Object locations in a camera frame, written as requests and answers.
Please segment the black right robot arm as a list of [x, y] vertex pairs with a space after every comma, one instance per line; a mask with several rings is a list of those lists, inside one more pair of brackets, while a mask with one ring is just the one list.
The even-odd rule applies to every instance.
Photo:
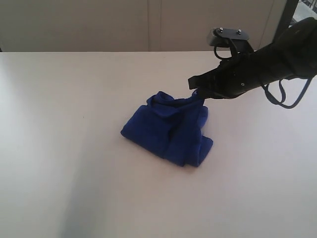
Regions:
[[231, 56], [217, 68], [188, 80], [204, 99], [233, 99], [282, 79], [312, 79], [317, 74], [317, 21], [309, 17], [286, 29], [273, 43], [253, 50], [240, 29], [214, 28], [208, 43], [214, 50], [229, 48]]

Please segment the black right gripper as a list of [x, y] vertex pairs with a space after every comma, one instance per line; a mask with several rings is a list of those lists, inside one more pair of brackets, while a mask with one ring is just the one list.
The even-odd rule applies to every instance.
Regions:
[[252, 89], [267, 85], [267, 53], [239, 53], [219, 71], [210, 70], [188, 79], [189, 89], [197, 89], [201, 99], [233, 99]]

